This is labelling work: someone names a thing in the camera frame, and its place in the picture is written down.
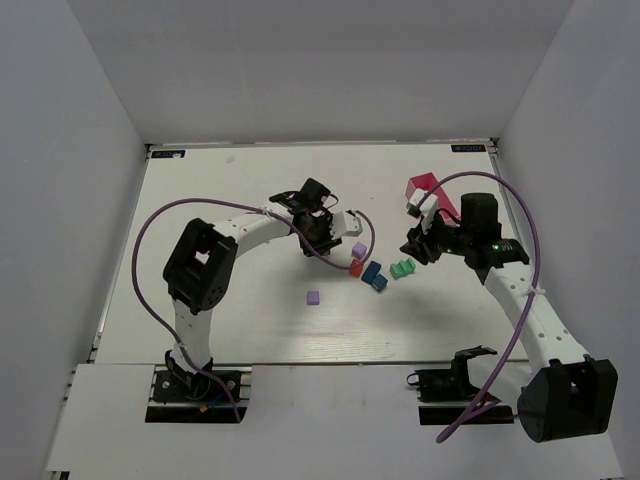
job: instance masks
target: blue cube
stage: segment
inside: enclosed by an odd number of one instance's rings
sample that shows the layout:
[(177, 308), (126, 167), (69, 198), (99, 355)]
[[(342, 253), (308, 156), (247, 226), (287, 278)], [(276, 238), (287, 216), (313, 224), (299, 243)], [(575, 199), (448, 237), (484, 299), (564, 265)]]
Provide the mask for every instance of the blue cube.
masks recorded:
[(368, 283), (369, 285), (371, 285), (371, 282), (373, 282), (373, 279), (376, 278), (376, 275), (378, 274), (381, 268), (382, 268), (382, 265), (380, 265), (378, 262), (371, 262), (367, 267), (367, 269), (362, 274), (362, 277), (360, 277), (360, 279), (364, 283)]
[(387, 278), (384, 275), (376, 275), (376, 277), (373, 279), (373, 282), (371, 282), (371, 286), (376, 289), (378, 292), (381, 292), (382, 290), (384, 290), (387, 286)]

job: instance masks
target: robotic arm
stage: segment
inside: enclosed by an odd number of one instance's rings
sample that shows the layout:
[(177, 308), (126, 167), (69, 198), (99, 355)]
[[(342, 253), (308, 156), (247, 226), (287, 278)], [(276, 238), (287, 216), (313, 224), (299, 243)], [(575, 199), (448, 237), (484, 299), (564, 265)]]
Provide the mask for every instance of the robotic arm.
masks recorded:
[[(462, 196), (460, 220), (445, 224), (435, 195), (420, 206), (418, 189), (408, 210), (420, 218), (400, 250), (426, 265), (443, 253), (460, 255), (476, 272), (515, 327), (531, 288), (529, 257), (515, 239), (503, 239), (498, 202), (491, 194)], [(534, 297), (520, 341), (530, 371), (507, 363), (491, 394), (517, 408), (520, 422), (536, 441), (548, 441), (606, 431), (617, 384), (609, 360), (594, 360), (569, 333), (546, 297)], [(463, 395), (475, 394), (493, 371), (495, 350), (477, 347), (458, 352), (452, 361), (454, 383)]]
[[(324, 207), (330, 193), (310, 178), (300, 191), (271, 197), (263, 206), (264, 215), (248, 213), (215, 224), (196, 218), (187, 224), (163, 277), (169, 285), (181, 346), (197, 367), (211, 371), (213, 366), (211, 315), (227, 292), (235, 260), (263, 243), (292, 233), (287, 224), (270, 214), (289, 221), (321, 255), (340, 245), (342, 237), (362, 233), (360, 219), (353, 212), (332, 213)], [(313, 255), (302, 242), (300, 246), (306, 256)], [(187, 363), (180, 345), (175, 344), (165, 354), (165, 362), (194, 397), (199, 396), (203, 384), (209, 384)]]

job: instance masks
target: purple cable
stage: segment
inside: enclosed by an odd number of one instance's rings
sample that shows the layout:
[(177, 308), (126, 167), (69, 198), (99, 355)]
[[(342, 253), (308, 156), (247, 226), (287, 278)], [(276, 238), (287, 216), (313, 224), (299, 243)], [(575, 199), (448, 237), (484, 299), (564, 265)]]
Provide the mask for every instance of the purple cable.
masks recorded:
[[(259, 213), (261, 215), (267, 215), (267, 216), (273, 217), (276, 220), (279, 220), (282, 223), (284, 223), (285, 225), (287, 225), (291, 229), (291, 231), (293, 233), (295, 233), (296, 235), (298, 235), (300, 237), (300, 240), (309, 249), (309, 251), (315, 257), (318, 257), (320, 260), (322, 260), (327, 265), (331, 265), (332, 267), (338, 268), (340, 270), (349, 270), (352, 267), (351, 267), (351, 265), (348, 265), (348, 266), (339, 265), (337, 263), (333, 263), (329, 259), (324, 258), (322, 255), (320, 255), (311, 246), (309, 241), (304, 237), (304, 234), (297, 227), (295, 227), (293, 225), (293, 223), (291, 223), (289, 220), (287, 220), (285, 217), (283, 217), (281, 215), (278, 215), (277, 213), (274, 213), (274, 212), (265, 213), (261, 208), (249, 207), (247, 205), (241, 205), (239, 203), (225, 202), (223, 200), (214, 200), (214, 199), (211, 199), (211, 198), (183, 198), (181, 200), (176, 200), (174, 202), (167, 203), (166, 205), (160, 207), (158, 210), (153, 212), (149, 216), (149, 218), (147, 218), (147, 220), (144, 222), (144, 224), (142, 225), (142, 228), (140, 229), (140, 232), (138, 233), (138, 236), (136, 237), (136, 241), (135, 241), (135, 243), (133, 245), (133, 254), (131, 255), (131, 281), (133, 283), (133, 290), (134, 290), (134, 292), (136, 294), (136, 297), (138, 297), (138, 300), (140, 301), (142, 306), (145, 308), (145, 310), (147, 312), (149, 312), (149, 314), (155, 320), (157, 320), (158, 323), (160, 323), (160, 325), (162, 325), (164, 328), (166, 328), (169, 331), (169, 333), (171, 334), (171, 336), (173, 337), (175, 342), (179, 345), (180, 352), (182, 353), (182, 356), (184, 357), (186, 362), (189, 364), (189, 366), (191, 368), (193, 368), (199, 374), (204, 375), (205, 377), (213, 380), (214, 382), (216, 382), (218, 385), (220, 385), (222, 387), (222, 390), (224, 391), (225, 395), (229, 399), (229, 403), (231, 403), (231, 407), (233, 408), (233, 413), (234, 413), (234, 415), (236, 417), (236, 420), (237, 420), (238, 423), (240, 423), (240, 412), (238, 412), (238, 406), (236, 405), (236, 402), (233, 399), (233, 395), (231, 395), (231, 392), (229, 391), (229, 388), (227, 388), (227, 385), (220, 378), (216, 377), (211, 372), (207, 372), (205, 370), (202, 370), (201, 368), (198, 368), (193, 363), (193, 361), (191, 360), (191, 357), (189, 357), (189, 354), (187, 353), (187, 351), (182, 346), (182, 340), (180, 339), (180, 336), (178, 335), (178, 332), (176, 332), (175, 329), (171, 325), (169, 325), (158, 314), (158, 312), (156, 312), (153, 309), (153, 307), (149, 304), (149, 302), (147, 302), (147, 299), (144, 298), (144, 295), (142, 294), (142, 291), (140, 290), (140, 284), (138, 282), (138, 255), (140, 253), (140, 245), (142, 243), (142, 239), (144, 237), (144, 234), (149, 229), (149, 226), (151, 225), (151, 223), (156, 218), (158, 218), (162, 213), (166, 212), (170, 208), (176, 207), (178, 205), (185, 205), (187, 203), (207, 203), (207, 204), (211, 204), (211, 205), (221, 205), (223, 207), (237, 208), (239, 210), (246, 210), (246, 211), (251, 212), (251, 213)], [(369, 257), (371, 256), (371, 253), (373, 253), (373, 247), (374, 247), (375, 242), (376, 242), (376, 232), (375, 232), (375, 229), (373, 228), (373, 223), (371, 223), (371, 220), (369, 220), (369, 217), (367, 217), (360, 210), (356, 210), (355, 213), (360, 215), (365, 220), (365, 222), (367, 222), (367, 224), (369, 225), (369, 228), (371, 229), (371, 245), (369, 246), (369, 252), (365, 256), (365, 258), (362, 260), (362, 263), (364, 263), (365, 261), (367, 261), (369, 259)]]
[[(491, 173), (486, 173), (486, 172), (472, 171), (472, 172), (454, 173), (453, 175), (449, 175), (448, 177), (442, 179), (436, 185), (434, 185), (433, 188), (431, 188), (424, 195), (424, 197), (422, 197), (422, 199), (418, 202), (417, 207), (420, 208), (422, 204), (425, 202), (425, 200), (431, 194), (433, 194), (433, 192), (435, 192), (438, 188), (440, 188), (443, 184), (453, 180), (454, 178), (467, 177), (467, 176), (486, 177), (486, 178), (491, 178), (495, 180), (496, 182), (504, 186), (507, 190), (509, 190), (509, 192), (511, 192), (511, 194), (515, 197), (515, 199), (520, 204), (520, 207), (522, 207), (522, 210), (524, 211), (524, 214), (527, 217), (527, 220), (529, 221), (529, 226), (531, 227), (531, 234), (533, 236), (534, 263), (533, 263), (533, 278), (531, 279), (531, 287), (535, 289), (538, 286), (538, 279), (540, 278), (540, 240), (538, 239), (538, 230), (536, 229), (536, 224), (533, 221), (533, 216), (531, 215), (529, 208), (524, 202), (524, 199), (515, 190), (515, 188), (513, 188), (505, 180), (503, 180), (502, 178), (496, 175), (493, 175)], [(487, 381), (485, 382), (485, 384), (482, 386), (482, 388), (476, 394), (473, 400), (471, 400), (467, 408), (465, 408), (464, 411), (460, 414), (460, 416), (451, 425), (449, 425), (442, 432), (440, 432), (440, 434), (436, 437), (436, 443), (444, 442), (451, 435), (453, 435), (453, 433), (458, 429), (458, 427), (462, 425), (464, 422), (486, 412), (487, 410), (493, 408), (497, 404), (497, 402), (492, 402), (489, 405), (485, 405), (484, 407), (478, 410), (475, 410), (475, 411), (473, 410), (474, 407), (484, 398), (486, 393), (489, 391), (489, 388), (491, 388), (491, 385), (493, 385), (493, 382), (496, 380), (496, 378), (498, 378), (498, 375), (500, 374), (502, 367), (504, 367), (505, 363), (507, 363), (507, 360), (509, 359), (509, 355), (511, 355), (511, 352), (516, 346), (516, 342), (518, 341), (518, 338), (522, 333), (522, 329), (524, 328), (524, 322), (527, 319), (527, 315), (529, 315), (529, 311), (531, 310), (531, 305), (533, 304), (534, 297), (535, 297), (535, 292), (530, 292), (527, 295), (527, 301), (524, 305), (524, 308), (522, 309), (522, 314), (518, 319), (518, 323), (516, 324), (513, 330), (513, 335), (511, 336), (511, 339), (509, 340), (509, 343), (507, 344), (507, 347), (505, 348), (504, 353), (502, 354), (502, 356), (500, 357), (500, 360), (498, 361), (495, 368), (489, 375), (489, 378), (487, 378)]]

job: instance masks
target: purple hose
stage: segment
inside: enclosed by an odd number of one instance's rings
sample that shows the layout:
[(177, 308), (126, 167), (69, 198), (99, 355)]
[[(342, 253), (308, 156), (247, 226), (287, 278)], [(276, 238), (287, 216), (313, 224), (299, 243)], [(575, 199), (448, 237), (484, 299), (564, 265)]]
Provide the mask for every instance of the purple hose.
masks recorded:
[[(133, 254), (131, 255), (131, 281), (133, 282), (133, 290), (134, 290), (134, 292), (136, 294), (136, 297), (138, 297), (138, 300), (140, 301), (142, 306), (145, 308), (145, 310), (147, 312), (149, 312), (149, 314), (154, 319), (156, 319), (158, 321), (158, 323), (160, 323), (160, 325), (162, 325), (164, 328), (166, 328), (169, 331), (169, 333), (171, 334), (173, 339), (179, 345), (180, 352), (182, 353), (182, 356), (184, 357), (186, 362), (189, 364), (189, 366), (191, 368), (193, 368), (196, 372), (198, 372), (201, 375), (204, 375), (205, 377), (213, 380), (214, 382), (216, 382), (218, 385), (220, 385), (222, 387), (222, 390), (224, 391), (225, 395), (227, 396), (227, 398), (229, 398), (229, 403), (231, 403), (231, 407), (233, 408), (233, 413), (235, 414), (236, 420), (237, 420), (238, 423), (240, 423), (240, 412), (238, 412), (238, 406), (236, 405), (236, 402), (233, 399), (233, 395), (231, 395), (231, 392), (227, 388), (227, 385), (220, 378), (218, 378), (215, 375), (213, 375), (211, 372), (207, 372), (205, 370), (202, 370), (201, 368), (198, 368), (193, 363), (193, 361), (189, 357), (189, 354), (187, 353), (187, 351), (184, 349), (184, 347), (181, 346), (182, 345), (182, 340), (180, 339), (180, 336), (178, 335), (178, 332), (176, 332), (171, 325), (169, 325), (165, 320), (163, 320), (163, 318), (158, 314), (158, 312), (156, 312), (153, 309), (153, 307), (149, 304), (149, 302), (147, 302), (147, 299), (144, 298), (144, 295), (142, 294), (142, 291), (140, 290), (140, 284), (138, 282), (138, 255), (140, 253), (140, 244), (142, 243), (142, 239), (144, 237), (144, 234), (149, 229), (149, 226), (151, 225), (151, 223), (156, 218), (158, 218), (162, 213), (166, 212), (170, 208), (176, 207), (178, 205), (185, 205), (187, 203), (207, 203), (207, 204), (211, 204), (211, 205), (221, 205), (223, 207), (237, 208), (239, 210), (246, 210), (246, 211), (251, 212), (251, 213), (259, 213), (261, 215), (265, 215), (265, 213), (261, 208), (249, 207), (247, 205), (241, 205), (239, 203), (225, 202), (223, 200), (214, 200), (214, 199), (211, 199), (211, 198), (183, 198), (181, 200), (176, 200), (174, 202), (167, 203), (166, 205), (160, 207), (158, 210), (153, 212), (149, 216), (149, 218), (147, 218), (147, 220), (142, 225), (142, 228), (140, 229), (140, 232), (138, 233), (138, 236), (136, 237), (136, 241), (135, 241), (135, 243), (133, 245)], [(365, 222), (367, 222), (367, 224), (369, 225), (369, 228), (371, 229), (371, 245), (369, 246), (369, 251), (367, 252), (367, 255), (362, 259), (361, 263), (364, 263), (369, 259), (369, 257), (373, 253), (373, 247), (374, 247), (375, 242), (376, 242), (376, 232), (375, 232), (375, 229), (373, 228), (373, 223), (371, 223), (371, 220), (369, 220), (369, 217), (367, 217), (360, 210), (356, 210), (355, 213), (360, 215), (365, 220)], [(329, 260), (327, 258), (324, 258), (322, 255), (320, 255), (311, 246), (309, 241), (304, 237), (303, 233), (297, 227), (295, 227), (293, 225), (293, 223), (291, 223), (289, 220), (287, 220), (285, 217), (283, 217), (281, 215), (278, 215), (277, 213), (273, 213), (273, 212), (269, 212), (268, 216), (273, 217), (273, 218), (281, 221), (285, 225), (287, 225), (291, 229), (291, 231), (293, 233), (295, 233), (296, 235), (298, 235), (300, 237), (300, 240), (309, 249), (309, 251), (315, 257), (318, 257), (320, 260), (322, 260), (327, 265), (331, 265), (332, 267), (338, 268), (340, 270), (350, 270), (351, 268), (353, 268), (353, 267), (351, 267), (351, 265), (348, 265), (348, 266), (339, 265), (337, 263), (333, 263), (331, 260)]]
[[(529, 226), (531, 227), (531, 234), (533, 236), (533, 250), (534, 250), (534, 255), (533, 255), (534, 259), (533, 260), (534, 260), (534, 263), (533, 263), (533, 278), (531, 279), (531, 287), (535, 289), (538, 286), (538, 279), (540, 278), (540, 240), (538, 239), (538, 230), (536, 229), (536, 224), (533, 221), (533, 216), (531, 215), (531, 212), (529, 211), (529, 208), (525, 204), (524, 199), (505, 180), (503, 180), (502, 178), (500, 178), (500, 177), (498, 177), (496, 175), (493, 175), (491, 173), (486, 173), (486, 172), (460, 172), (460, 173), (454, 173), (453, 175), (450, 175), (450, 176), (442, 179), (436, 185), (434, 185), (433, 188), (431, 188), (424, 195), (424, 197), (422, 197), (422, 200), (420, 200), (418, 202), (418, 205), (417, 205), (418, 208), (420, 208), (422, 206), (422, 204), (429, 197), (429, 195), (433, 194), (433, 192), (435, 192), (443, 184), (453, 180), (454, 178), (467, 177), (467, 176), (478, 176), (478, 177), (492, 178), (493, 180), (495, 180), (496, 182), (498, 182), (502, 186), (504, 186), (507, 190), (509, 190), (509, 192), (511, 192), (511, 194), (515, 197), (515, 199), (520, 204), (520, 207), (522, 207), (522, 210), (524, 211), (524, 214), (526, 215), (527, 220), (529, 221)], [(490, 408), (493, 408), (496, 405), (496, 402), (492, 402), (489, 405), (486, 405), (486, 406), (484, 406), (484, 407), (482, 407), (482, 408), (480, 408), (480, 409), (478, 409), (476, 411), (473, 410), (474, 407), (484, 398), (486, 393), (489, 391), (489, 388), (491, 388), (491, 385), (493, 385), (493, 382), (496, 380), (496, 378), (500, 374), (500, 371), (502, 370), (502, 367), (504, 367), (505, 363), (507, 363), (507, 360), (509, 359), (509, 355), (511, 355), (511, 352), (513, 351), (514, 347), (516, 346), (516, 342), (518, 341), (518, 338), (520, 337), (520, 334), (522, 333), (522, 329), (524, 328), (524, 322), (527, 319), (527, 315), (529, 315), (529, 311), (531, 310), (531, 305), (533, 304), (534, 296), (535, 296), (535, 292), (531, 292), (531, 293), (529, 293), (527, 295), (527, 301), (526, 301), (526, 303), (524, 305), (524, 308), (522, 309), (522, 314), (520, 315), (520, 319), (518, 320), (518, 323), (516, 324), (516, 326), (515, 326), (515, 328), (513, 330), (513, 335), (511, 336), (511, 339), (509, 340), (509, 343), (507, 344), (507, 347), (505, 348), (504, 353), (500, 357), (500, 360), (498, 361), (498, 363), (496, 364), (495, 368), (493, 369), (493, 371), (489, 375), (489, 378), (487, 378), (487, 381), (485, 382), (485, 384), (482, 386), (482, 388), (476, 394), (476, 396), (473, 398), (473, 400), (471, 400), (471, 402), (469, 403), (467, 408), (465, 408), (464, 411), (460, 414), (460, 416), (451, 425), (449, 425), (442, 432), (440, 432), (440, 434), (436, 437), (436, 443), (444, 442), (464, 422), (466, 422), (467, 420), (469, 420), (469, 419), (471, 419), (471, 418), (473, 418), (473, 417), (475, 417), (477, 415), (480, 415), (481, 413), (486, 412), (487, 410), (489, 410)]]

